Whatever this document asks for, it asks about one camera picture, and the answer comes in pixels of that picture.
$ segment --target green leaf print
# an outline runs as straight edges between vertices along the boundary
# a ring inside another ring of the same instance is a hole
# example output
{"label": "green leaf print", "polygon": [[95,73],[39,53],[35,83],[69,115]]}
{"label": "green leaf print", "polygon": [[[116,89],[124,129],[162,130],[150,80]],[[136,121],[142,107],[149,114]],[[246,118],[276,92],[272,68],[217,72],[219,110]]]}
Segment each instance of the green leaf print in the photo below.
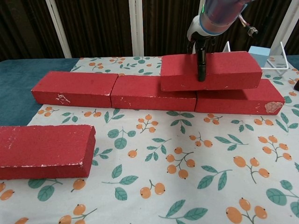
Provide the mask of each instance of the green leaf print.
{"label": "green leaf print", "polygon": [[166,112],[168,115],[170,115],[170,116],[178,116],[179,115],[179,113],[178,112],[176,112],[176,111],[168,111],[168,112]]}
{"label": "green leaf print", "polygon": [[119,133],[120,133],[119,130],[113,129],[113,130],[108,132],[108,137],[111,138],[111,139],[114,139],[119,135]]}
{"label": "green leaf print", "polygon": [[194,118],[194,115],[191,113],[181,113],[181,115],[185,118]]}
{"label": "green leaf print", "polygon": [[116,178],[119,177],[122,173],[122,165],[118,165],[117,167],[114,168],[114,170],[112,171],[112,178]]}
{"label": "green leaf print", "polygon": [[201,168],[203,168],[205,171],[211,172],[211,173],[218,173],[218,171],[211,167],[211,166],[201,166]]}
{"label": "green leaf print", "polygon": [[294,215],[299,218],[299,202],[292,202],[290,207]]}
{"label": "green leaf print", "polygon": [[123,188],[118,187],[118,188],[115,188],[115,198],[120,201],[126,201],[128,198],[128,195]]}
{"label": "green leaf print", "polygon": [[172,215],[174,215],[175,213],[177,213],[184,205],[186,200],[180,200],[175,202],[170,209],[168,210],[166,217],[170,217]]}
{"label": "green leaf print", "polygon": [[202,178],[197,186],[197,189],[203,189],[203,188],[208,187],[212,183],[213,178],[214,178],[214,176],[212,176],[212,175],[208,175],[208,176],[205,176],[204,178]]}
{"label": "green leaf print", "polygon": [[43,185],[43,183],[45,183],[46,179],[30,179],[28,181],[28,186],[33,188],[33,189],[36,189],[36,188],[39,188]]}
{"label": "green leaf print", "polygon": [[165,142],[164,139],[160,139],[160,138],[155,138],[155,139],[152,139],[153,141],[155,142]]}
{"label": "green leaf print", "polygon": [[230,140],[227,140],[223,137],[219,137],[219,136],[216,136],[215,137],[218,141],[222,142],[222,143],[225,143],[225,144],[229,144],[229,143],[232,143]]}
{"label": "green leaf print", "polygon": [[290,182],[286,181],[286,180],[280,181],[280,184],[286,190],[292,190],[293,189],[292,184]]}
{"label": "green leaf print", "polygon": [[203,217],[206,214],[206,212],[207,212],[207,209],[205,209],[205,208],[191,209],[184,215],[184,218],[188,219],[188,220],[198,220],[201,217]]}
{"label": "green leaf print", "polygon": [[40,200],[41,202],[47,201],[54,193],[54,190],[54,187],[51,185],[42,187],[37,195],[38,200]]}
{"label": "green leaf print", "polygon": [[138,179],[138,176],[125,176],[124,178],[121,179],[120,184],[122,185],[129,185],[133,183],[135,180]]}
{"label": "green leaf print", "polygon": [[218,190],[222,190],[225,187],[228,175],[226,172],[223,172],[219,181],[218,181]]}
{"label": "green leaf print", "polygon": [[286,205],[286,196],[280,190],[270,188],[266,191],[267,197],[275,204]]}

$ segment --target white chipped corner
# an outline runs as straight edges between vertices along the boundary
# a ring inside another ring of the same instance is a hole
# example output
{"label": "white chipped corner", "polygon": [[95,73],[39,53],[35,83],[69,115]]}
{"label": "white chipped corner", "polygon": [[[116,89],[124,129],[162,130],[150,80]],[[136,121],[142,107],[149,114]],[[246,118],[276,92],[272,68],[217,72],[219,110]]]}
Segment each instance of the white chipped corner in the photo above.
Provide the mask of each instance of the white chipped corner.
{"label": "white chipped corner", "polygon": [[274,113],[276,110],[281,108],[284,104],[281,102],[269,102],[265,105],[267,113]]}
{"label": "white chipped corner", "polygon": [[71,102],[65,98],[65,96],[63,94],[58,94],[56,100],[58,100],[61,104],[70,104]]}

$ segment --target teal cloth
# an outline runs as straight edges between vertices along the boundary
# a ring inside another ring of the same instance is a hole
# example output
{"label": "teal cloth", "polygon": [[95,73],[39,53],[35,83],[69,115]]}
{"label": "teal cloth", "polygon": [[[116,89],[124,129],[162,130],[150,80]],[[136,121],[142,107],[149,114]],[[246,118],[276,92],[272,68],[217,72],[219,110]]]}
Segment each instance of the teal cloth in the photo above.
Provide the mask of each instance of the teal cloth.
{"label": "teal cloth", "polygon": [[49,71],[70,71],[78,58],[0,62],[0,126],[25,126],[41,107],[31,89]]}
{"label": "teal cloth", "polygon": [[299,55],[288,55],[286,58],[292,66],[299,70]]}

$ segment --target orange berry print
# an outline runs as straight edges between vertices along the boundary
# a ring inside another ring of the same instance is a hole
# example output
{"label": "orange berry print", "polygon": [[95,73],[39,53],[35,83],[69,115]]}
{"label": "orange berry print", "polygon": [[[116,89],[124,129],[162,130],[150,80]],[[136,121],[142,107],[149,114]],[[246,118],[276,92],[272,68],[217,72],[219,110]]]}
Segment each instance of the orange berry print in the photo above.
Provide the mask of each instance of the orange berry print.
{"label": "orange berry print", "polygon": [[25,224],[29,219],[27,217],[20,218],[14,224]]}
{"label": "orange berry print", "polygon": [[178,172],[178,176],[182,179],[186,179],[188,177],[188,171],[185,169],[182,169]]}
{"label": "orange berry print", "polygon": [[83,219],[80,219],[76,221],[75,224],[85,224],[85,221]]}
{"label": "orange berry print", "polygon": [[286,153],[285,155],[282,154],[281,156],[279,156],[279,149],[283,149],[283,150],[288,150],[288,146],[284,143],[279,143],[278,144],[278,147],[275,146],[275,143],[278,142],[278,139],[276,137],[274,137],[273,135],[269,136],[268,137],[269,141],[267,143],[269,143],[273,149],[269,148],[269,147],[263,147],[263,151],[266,153],[266,154],[271,154],[271,152],[273,151],[274,154],[276,155],[276,160],[275,162],[277,162],[277,160],[281,157],[284,157],[285,159],[287,160],[292,160],[292,157]]}
{"label": "orange berry print", "polygon": [[59,222],[59,224],[71,224],[71,216],[70,215],[66,215],[66,216],[63,216]]}
{"label": "orange berry print", "polygon": [[143,124],[138,124],[136,126],[137,129],[142,129],[142,132],[144,132],[145,130],[149,130],[150,133],[154,133],[156,131],[156,129],[154,127],[148,127],[149,125],[153,125],[153,126],[157,126],[159,123],[157,121],[152,121],[150,122],[150,120],[152,119],[152,116],[150,114],[146,115],[145,118],[139,118],[138,119],[138,122],[139,123],[143,123],[145,126],[143,127]]}
{"label": "orange berry print", "polygon": [[77,204],[77,206],[75,207],[73,214],[76,216],[81,216],[86,210],[85,205],[83,204]]}
{"label": "orange berry print", "polygon": [[13,190],[7,190],[7,191],[4,191],[3,193],[2,193],[2,195],[0,196],[0,199],[2,200],[2,201],[5,201],[5,200],[7,200],[7,199],[9,199],[12,195],[13,195],[13,193],[14,193],[14,191]]}
{"label": "orange berry print", "polygon": [[212,142],[210,140],[204,140],[204,145],[208,148],[212,147]]}
{"label": "orange berry print", "polygon": [[156,122],[156,121],[152,121],[151,124],[152,124],[153,126],[157,126],[159,123]]}
{"label": "orange berry print", "polygon": [[258,167],[258,165],[260,165],[257,159],[254,157],[250,159],[250,164],[254,167]]}
{"label": "orange berry print", "polygon": [[254,208],[254,212],[255,212],[256,216],[261,218],[261,219],[267,218],[266,209],[262,208],[261,206],[256,206]]}
{"label": "orange berry print", "polygon": [[241,198],[241,199],[239,200],[239,205],[240,205],[240,207],[241,207],[243,210],[245,210],[245,211],[249,211],[249,210],[250,210],[250,203],[249,203],[249,201],[247,201],[247,200],[244,199],[244,198]]}
{"label": "orange berry print", "polygon": [[242,214],[237,208],[235,207],[228,207],[226,209],[226,215],[227,217],[229,218],[229,220],[232,222],[232,223],[241,223],[242,222],[242,217],[246,217],[250,220],[250,223],[254,224],[254,218],[255,217],[258,217],[260,219],[266,219],[267,218],[267,212],[264,208],[262,208],[261,206],[256,206],[254,208],[254,213],[255,215],[250,217],[250,209],[251,209],[251,206],[250,206],[250,203],[249,201],[245,200],[244,198],[241,198],[239,200],[239,205],[240,207],[246,211],[245,214]]}
{"label": "orange berry print", "polygon": [[274,125],[273,122],[269,119],[265,120],[265,124],[268,125],[268,126]]}
{"label": "orange berry print", "polygon": [[194,160],[191,160],[191,159],[187,160],[186,164],[187,164],[188,167],[195,167],[195,161]]}
{"label": "orange berry print", "polygon": [[291,95],[293,97],[297,96],[297,94],[295,92],[289,92],[289,95]]}
{"label": "orange berry print", "polygon": [[150,133],[154,133],[155,130],[156,130],[156,129],[155,129],[154,127],[150,127],[150,128],[149,128],[149,132],[150,132]]}
{"label": "orange berry print", "polygon": [[87,111],[87,112],[84,113],[84,116],[85,116],[85,117],[89,117],[91,114],[92,114],[91,111]]}
{"label": "orange berry print", "polygon": [[181,154],[181,153],[183,152],[183,149],[182,149],[182,147],[176,147],[176,148],[174,149],[174,152],[175,152],[176,154]]}
{"label": "orange berry print", "polygon": [[209,123],[211,120],[209,118],[204,118],[204,122]]}
{"label": "orange berry print", "polygon": [[283,149],[283,150],[288,150],[288,149],[289,149],[288,146],[287,146],[286,144],[283,144],[283,143],[280,143],[280,144],[279,144],[279,147],[280,147],[281,149]]}
{"label": "orange berry print", "polygon": [[258,173],[263,177],[269,177],[269,175],[270,175],[270,173],[264,168],[260,168],[258,170]]}
{"label": "orange berry print", "polygon": [[128,156],[131,158],[135,158],[137,156],[137,149],[129,151]]}
{"label": "orange berry print", "polygon": [[85,184],[85,181],[81,178],[75,180],[75,182],[73,183],[73,190],[71,190],[71,192],[73,192],[74,190],[81,190],[85,186]]}
{"label": "orange berry print", "polygon": [[269,147],[267,147],[267,146],[263,147],[263,151],[264,151],[266,154],[271,154],[271,152],[272,152],[272,150],[271,150]]}
{"label": "orange berry print", "polygon": [[275,138],[273,135],[272,135],[272,136],[269,136],[268,139],[269,139],[271,142],[277,143],[277,138]]}
{"label": "orange berry print", "polygon": [[142,129],[142,124],[138,124],[138,125],[136,125],[136,128],[137,128],[137,129]]}
{"label": "orange berry print", "polygon": [[263,124],[263,122],[260,119],[254,119],[254,123],[256,123],[257,125]]}
{"label": "orange berry print", "polygon": [[194,143],[197,147],[200,147],[200,146],[201,146],[201,142],[203,142],[204,145],[205,145],[206,147],[212,147],[212,145],[213,145],[213,143],[212,143],[210,140],[202,140],[202,139],[201,139],[201,134],[200,134],[200,132],[199,132],[199,137],[196,137],[195,135],[190,135],[189,138],[190,138],[192,141],[198,139],[198,140],[195,141],[195,143]]}
{"label": "orange berry print", "polygon": [[169,165],[168,167],[167,167],[167,172],[168,173],[170,173],[170,174],[174,174],[174,173],[176,173],[176,171],[177,171],[177,168],[176,168],[176,166],[175,165]]}
{"label": "orange berry print", "polygon": [[155,185],[155,193],[157,195],[161,195],[165,192],[165,186],[162,183],[156,183]]}
{"label": "orange berry print", "polygon": [[211,120],[212,120],[212,123],[215,124],[215,125],[218,125],[220,122],[219,122],[219,119],[222,118],[223,116],[221,117],[217,117],[215,116],[214,114],[212,113],[209,113],[207,115],[207,117],[204,118],[204,122],[206,123],[209,123]]}
{"label": "orange berry print", "polygon": [[196,139],[196,136],[195,135],[190,135],[189,138],[194,141]]}
{"label": "orange berry print", "polygon": [[152,119],[152,116],[151,116],[150,114],[148,114],[148,115],[145,116],[145,119],[146,119],[146,120],[151,120],[151,119]]}
{"label": "orange berry print", "polygon": [[261,142],[261,143],[267,143],[267,139],[265,137],[258,137],[258,140]]}
{"label": "orange berry print", "polygon": [[5,183],[4,182],[0,183],[0,192],[3,191],[4,188],[5,188]]}
{"label": "orange berry print", "polygon": [[235,207],[228,207],[226,209],[226,215],[232,223],[238,224],[242,221],[242,214]]}
{"label": "orange berry print", "polygon": [[165,192],[165,186],[162,183],[157,183],[157,184],[153,184],[151,180],[149,180],[150,182],[150,188],[148,187],[143,187],[140,190],[140,195],[142,198],[147,199],[151,196],[151,189],[152,187],[154,187],[154,191],[157,195],[161,195]]}
{"label": "orange berry print", "polygon": [[200,142],[200,141],[196,141],[196,142],[195,142],[195,145],[196,145],[197,147],[200,147],[200,146],[201,146],[201,142]]}
{"label": "orange berry print", "polygon": [[218,125],[218,124],[219,124],[219,121],[217,121],[217,120],[213,120],[212,122],[213,122],[213,124],[215,124],[215,125]]}
{"label": "orange berry print", "polygon": [[286,160],[292,160],[291,155],[288,154],[288,153],[283,153],[282,156],[283,156]]}
{"label": "orange berry print", "polygon": [[166,157],[166,160],[168,162],[173,162],[174,161],[174,156],[172,154],[169,154],[167,157]]}
{"label": "orange berry print", "polygon": [[93,116],[94,116],[95,118],[97,118],[97,117],[99,117],[99,116],[101,116],[101,115],[102,115],[102,113],[101,113],[101,112],[96,112],[96,113],[94,113],[94,115],[93,115]]}
{"label": "orange berry print", "polygon": [[242,157],[240,157],[240,156],[235,156],[234,157],[234,163],[238,167],[245,167],[246,166],[246,161]]}

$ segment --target white wire rack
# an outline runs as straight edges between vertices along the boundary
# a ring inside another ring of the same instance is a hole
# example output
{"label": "white wire rack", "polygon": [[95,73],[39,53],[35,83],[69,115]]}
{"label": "white wire rack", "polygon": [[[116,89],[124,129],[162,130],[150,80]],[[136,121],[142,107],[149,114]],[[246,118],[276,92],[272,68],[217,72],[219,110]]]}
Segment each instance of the white wire rack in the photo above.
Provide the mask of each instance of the white wire rack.
{"label": "white wire rack", "polygon": [[[280,46],[282,49],[281,55],[268,57],[265,67],[261,68],[263,70],[263,74],[275,75],[278,73],[282,76],[289,69],[289,63],[286,59],[285,49],[282,42],[280,42]],[[226,42],[222,52],[231,52],[229,41]]]}

